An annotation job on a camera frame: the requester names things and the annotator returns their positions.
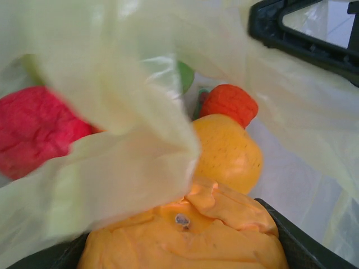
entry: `translucent plastic bag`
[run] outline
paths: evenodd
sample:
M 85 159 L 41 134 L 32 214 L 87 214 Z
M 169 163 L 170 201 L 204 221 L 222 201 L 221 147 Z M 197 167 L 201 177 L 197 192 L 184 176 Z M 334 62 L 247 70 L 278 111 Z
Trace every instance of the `translucent plastic bag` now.
M 199 148 L 179 99 L 163 1 L 0 3 L 17 17 L 0 29 L 2 40 L 25 40 L 1 43 L 3 74 L 16 74 L 9 64 L 18 56 L 35 54 L 52 88 L 107 130 L 0 189 L 0 268 L 183 196 Z M 28 12 L 20 16 L 17 5 Z M 20 75 L 2 78 L 4 94 L 26 84 Z
M 248 130 L 267 164 L 252 195 L 304 230 L 316 227 L 311 234 L 324 229 L 315 223 L 328 221 L 318 240 L 359 264 L 353 255 L 359 246 L 357 89 L 251 40 L 246 24 L 255 2 L 1 0 L 10 13 L 32 9 L 26 41 L 12 37 L 23 31 L 18 21 L 0 28 L 2 40 L 13 44 L 0 44 L 0 69 L 35 53 L 53 88 L 109 131 L 80 140 L 68 157 L 0 189 L 1 266 L 186 190 L 198 150 L 181 105 L 173 102 L 179 97 L 174 58 L 211 81 L 243 87 L 257 100 L 259 120 Z M 288 16 L 286 24 L 326 33 L 325 2 L 300 15 L 306 19 Z

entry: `play dough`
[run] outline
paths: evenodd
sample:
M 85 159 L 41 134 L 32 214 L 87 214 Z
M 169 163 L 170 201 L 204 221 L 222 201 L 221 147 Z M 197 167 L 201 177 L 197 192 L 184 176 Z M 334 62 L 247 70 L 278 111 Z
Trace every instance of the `play dough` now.
M 91 127 L 46 87 L 7 95 L 0 99 L 0 171 L 22 178 L 90 134 Z
M 183 199 L 92 232 L 77 269 L 287 269 L 256 201 L 210 179 Z
M 241 125 L 225 115 L 205 116 L 195 120 L 193 127 L 202 148 L 196 175 L 248 194 L 261 176 L 260 147 Z

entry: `black plastic frame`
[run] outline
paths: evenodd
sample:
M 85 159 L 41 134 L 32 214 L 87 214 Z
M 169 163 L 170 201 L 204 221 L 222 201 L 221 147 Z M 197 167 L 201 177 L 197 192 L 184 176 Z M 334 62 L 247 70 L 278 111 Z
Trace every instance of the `black plastic frame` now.
M 248 34 L 268 48 L 343 76 L 359 86 L 359 52 L 286 27 L 283 17 L 322 0 L 263 0 L 251 7 Z

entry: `orange play dough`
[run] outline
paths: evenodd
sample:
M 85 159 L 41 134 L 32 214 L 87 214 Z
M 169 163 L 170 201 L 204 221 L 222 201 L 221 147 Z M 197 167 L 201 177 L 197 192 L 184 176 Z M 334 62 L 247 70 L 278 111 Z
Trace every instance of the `orange play dough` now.
M 248 194 L 259 180 L 263 155 L 259 146 L 236 121 L 213 114 L 193 122 L 202 146 L 195 171 Z
M 275 222 L 259 203 L 224 184 L 195 179 L 183 199 L 89 235 L 77 269 L 123 268 L 287 269 L 288 264 Z

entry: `red play dough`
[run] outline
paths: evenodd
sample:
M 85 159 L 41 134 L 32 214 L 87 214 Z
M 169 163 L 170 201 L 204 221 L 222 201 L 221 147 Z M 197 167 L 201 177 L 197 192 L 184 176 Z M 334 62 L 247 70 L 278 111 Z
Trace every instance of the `red play dough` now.
M 31 87 L 0 99 L 0 171 L 22 178 L 44 162 L 69 153 L 70 144 L 91 134 L 46 87 Z
M 219 85 L 208 95 L 200 110 L 200 118 L 211 114 L 231 117 L 246 128 L 258 113 L 256 101 L 245 91 L 230 84 Z

